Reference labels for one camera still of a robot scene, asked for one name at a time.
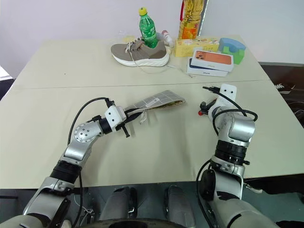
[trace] sneaker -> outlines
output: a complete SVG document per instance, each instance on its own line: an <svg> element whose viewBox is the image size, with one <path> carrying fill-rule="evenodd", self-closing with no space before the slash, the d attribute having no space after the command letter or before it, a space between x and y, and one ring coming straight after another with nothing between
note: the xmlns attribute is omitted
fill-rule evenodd
<svg viewBox="0 0 304 228"><path fill-rule="evenodd" d="M115 44L111 47L113 57L117 62L128 67L162 67L169 61L163 41L158 41L155 48L144 44L143 40L136 40L126 44Z"/></svg>
<svg viewBox="0 0 304 228"><path fill-rule="evenodd" d="M276 84L275 87L277 88L280 94L290 94L290 92L295 87L295 84L280 83Z"/></svg>

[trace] white wall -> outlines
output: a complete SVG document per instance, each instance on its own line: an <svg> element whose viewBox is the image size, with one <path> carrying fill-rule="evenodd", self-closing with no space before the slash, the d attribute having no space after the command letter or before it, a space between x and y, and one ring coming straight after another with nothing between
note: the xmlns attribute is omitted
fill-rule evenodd
<svg viewBox="0 0 304 228"><path fill-rule="evenodd" d="M0 66L17 77L46 39L137 36L141 6L158 31L178 35L181 0L2 0ZM304 0L209 0L202 34L240 34L261 62L304 63L303 9Z"/></svg>
<svg viewBox="0 0 304 228"><path fill-rule="evenodd" d="M304 0L209 0L201 34L240 34L259 62L304 64Z"/></svg>

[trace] bottle cap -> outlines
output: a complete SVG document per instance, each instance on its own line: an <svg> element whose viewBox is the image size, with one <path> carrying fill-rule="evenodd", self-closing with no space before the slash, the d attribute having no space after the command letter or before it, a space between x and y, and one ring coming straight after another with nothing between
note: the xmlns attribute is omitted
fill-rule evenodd
<svg viewBox="0 0 304 228"><path fill-rule="evenodd" d="M147 9L145 8L145 7L141 7L140 9L139 9L139 15L140 16L144 16L144 15L146 15L147 14Z"/></svg>

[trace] yellow box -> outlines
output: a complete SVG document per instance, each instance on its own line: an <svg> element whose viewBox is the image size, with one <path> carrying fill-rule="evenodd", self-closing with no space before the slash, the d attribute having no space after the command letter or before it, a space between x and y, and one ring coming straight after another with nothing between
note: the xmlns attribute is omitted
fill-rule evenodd
<svg viewBox="0 0 304 228"><path fill-rule="evenodd" d="M175 57L191 57L194 48L200 47L204 51L217 51L219 38L177 39L175 41Z"/></svg>

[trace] iphone box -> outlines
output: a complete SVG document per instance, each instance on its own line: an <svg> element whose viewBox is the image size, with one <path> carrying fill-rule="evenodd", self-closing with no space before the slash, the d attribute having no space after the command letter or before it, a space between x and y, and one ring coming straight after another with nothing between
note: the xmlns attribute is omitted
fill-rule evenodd
<svg viewBox="0 0 304 228"><path fill-rule="evenodd" d="M191 64L197 67L209 69L232 71L233 56L210 51L195 50Z"/></svg>
<svg viewBox="0 0 304 228"><path fill-rule="evenodd" d="M194 66L192 64L192 58L188 58L187 74L225 77L227 76L228 72L222 70L214 70L200 66Z"/></svg>

